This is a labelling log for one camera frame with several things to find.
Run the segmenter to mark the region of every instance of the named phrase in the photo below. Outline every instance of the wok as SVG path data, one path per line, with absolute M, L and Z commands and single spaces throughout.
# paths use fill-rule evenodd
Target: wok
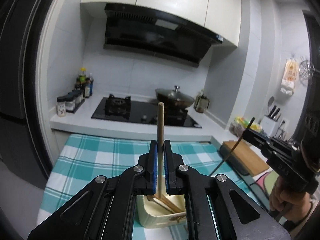
M 193 104 L 195 101 L 192 97 L 181 93 L 179 86 L 174 86 L 174 90 L 170 89 L 156 89 L 156 96 L 160 102 L 164 103 L 164 106 L 173 106 L 180 109 L 185 109 Z

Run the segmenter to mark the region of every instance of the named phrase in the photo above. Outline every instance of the spice rack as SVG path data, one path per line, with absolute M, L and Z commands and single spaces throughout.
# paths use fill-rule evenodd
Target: spice rack
M 67 113 L 72 113 L 75 114 L 76 111 L 79 109 L 79 107 L 84 103 L 85 99 L 82 99 L 82 101 L 75 107 L 75 109 L 73 109 L 72 111 L 70 110 L 66 110 Z

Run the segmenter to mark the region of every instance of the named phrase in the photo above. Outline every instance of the chopstick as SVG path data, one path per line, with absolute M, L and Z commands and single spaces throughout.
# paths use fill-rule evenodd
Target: chopstick
M 158 197 L 161 199 L 162 193 L 162 163 L 163 163 L 163 143 L 164 143 L 164 108 L 163 103 L 158 103 Z
M 161 197 L 158 194 L 154 194 L 154 197 L 160 200 L 163 204 L 167 205 L 170 209 L 173 210 L 174 213 L 181 213 L 183 212 L 182 209 L 178 208 L 173 202 L 171 202 L 166 196 L 162 195 Z
M 165 210 L 169 211 L 172 214 L 175 213 L 171 208 L 169 208 L 166 204 L 164 204 L 161 200 L 157 199 L 155 196 L 146 196 L 146 197 L 148 201 L 152 201 L 158 204 L 159 206 L 161 206 L 162 208 L 164 208 Z

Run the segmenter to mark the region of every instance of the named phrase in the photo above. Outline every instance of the teal plaid tablecloth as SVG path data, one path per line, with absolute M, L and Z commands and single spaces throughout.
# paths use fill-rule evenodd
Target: teal plaid tablecloth
M 54 213 L 96 176 L 118 176 L 127 168 L 136 165 L 139 156 L 149 152 L 149 146 L 149 141 L 70 135 L 44 190 L 37 224 Z M 205 175 L 213 171 L 221 161 L 212 144 L 172 142 L 171 147 L 173 152 L 182 155 L 185 164 Z M 218 173 L 228 176 L 253 200 L 258 201 L 228 164 L 224 163 L 217 170 Z M 184 225 L 147 229 L 140 225 L 136 217 L 132 239 L 185 240 L 188 235 Z

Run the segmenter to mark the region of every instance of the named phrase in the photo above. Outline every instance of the human hand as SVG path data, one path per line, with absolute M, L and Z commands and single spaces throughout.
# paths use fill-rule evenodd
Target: human hand
M 284 217 L 295 223 L 302 220 L 311 208 L 310 194 L 285 189 L 284 180 L 279 176 L 269 197 L 270 210 L 281 212 L 284 208 L 284 201 L 293 204 Z

